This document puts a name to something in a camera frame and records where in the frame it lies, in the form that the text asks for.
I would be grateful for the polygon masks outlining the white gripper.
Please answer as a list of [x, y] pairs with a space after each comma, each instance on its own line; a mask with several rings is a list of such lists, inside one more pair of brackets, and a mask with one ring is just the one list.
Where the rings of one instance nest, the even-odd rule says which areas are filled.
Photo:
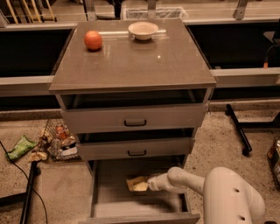
[[170, 186], [167, 174], [156, 174], [153, 176], [138, 176], [132, 178], [130, 182], [134, 192], [145, 192], [148, 188], [152, 191], [167, 191]]

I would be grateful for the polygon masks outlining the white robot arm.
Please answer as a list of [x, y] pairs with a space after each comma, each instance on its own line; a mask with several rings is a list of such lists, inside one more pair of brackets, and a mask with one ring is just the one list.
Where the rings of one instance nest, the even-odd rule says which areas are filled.
[[203, 197], [204, 224], [253, 224], [265, 214], [261, 194], [226, 167], [213, 168], [204, 178], [172, 167], [163, 174], [129, 178], [126, 183], [131, 192], [184, 193], [190, 188]]

